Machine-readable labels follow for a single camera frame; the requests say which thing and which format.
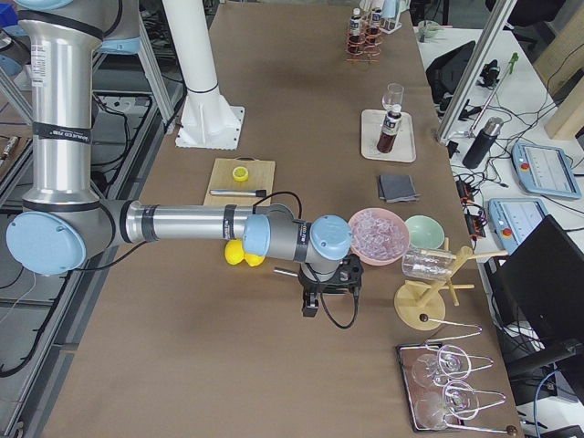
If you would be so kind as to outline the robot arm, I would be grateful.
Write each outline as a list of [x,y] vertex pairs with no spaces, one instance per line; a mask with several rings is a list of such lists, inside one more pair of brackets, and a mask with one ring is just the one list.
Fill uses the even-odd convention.
[[106,200],[91,189],[92,57],[104,47],[136,49],[136,2],[23,1],[19,23],[31,41],[34,174],[5,240],[23,267],[53,276],[123,244],[241,239],[249,254],[298,263],[307,317],[326,308],[328,294],[359,296],[352,232],[334,214],[306,222],[282,204],[189,205],[200,177],[184,159],[156,163],[144,201]]

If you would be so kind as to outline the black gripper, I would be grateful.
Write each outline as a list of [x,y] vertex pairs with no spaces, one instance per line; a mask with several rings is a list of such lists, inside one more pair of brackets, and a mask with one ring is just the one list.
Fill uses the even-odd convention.
[[311,264],[302,264],[298,272],[298,280],[304,289],[302,316],[313,318],[317,315],[320,293],[337,294],[347,290],[354,297],[358,297],[362,274],[363,267],[360,258],[355,254],[346,255],[327,279]]

